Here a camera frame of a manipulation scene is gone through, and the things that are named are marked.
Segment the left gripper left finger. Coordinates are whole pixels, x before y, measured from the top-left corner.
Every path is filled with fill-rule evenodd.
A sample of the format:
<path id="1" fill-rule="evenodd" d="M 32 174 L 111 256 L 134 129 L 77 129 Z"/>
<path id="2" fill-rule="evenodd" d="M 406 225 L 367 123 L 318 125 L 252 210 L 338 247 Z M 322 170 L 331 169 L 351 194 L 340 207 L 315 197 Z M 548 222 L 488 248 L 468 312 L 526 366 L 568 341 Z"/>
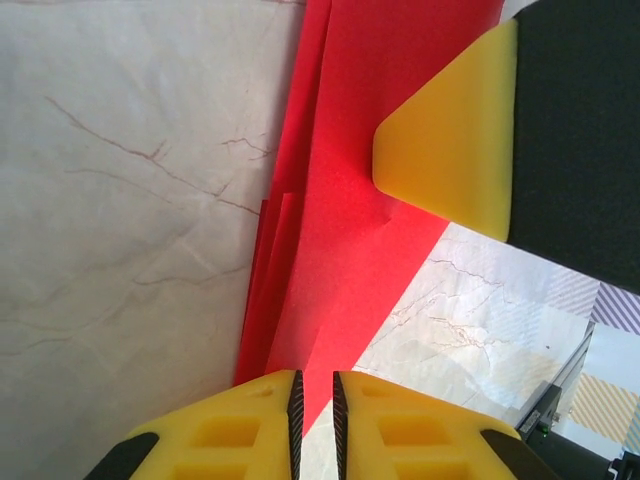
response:
<path id="1" fill-rule="evenodd" d="M 303 375 L 281 370 L 132 430 L 89 479 L 298 479 Z"/>

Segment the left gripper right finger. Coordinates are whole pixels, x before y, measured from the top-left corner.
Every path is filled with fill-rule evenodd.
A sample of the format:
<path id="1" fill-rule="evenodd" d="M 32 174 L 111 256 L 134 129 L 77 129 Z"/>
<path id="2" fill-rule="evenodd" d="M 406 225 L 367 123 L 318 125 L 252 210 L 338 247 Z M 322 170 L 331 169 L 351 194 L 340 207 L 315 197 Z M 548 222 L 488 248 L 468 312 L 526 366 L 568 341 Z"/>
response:
<path id="1" fill-rule="evenodd" d="M 356 371 L 333 374 L 341 479 L 553 479 L 510 425 Z"/>

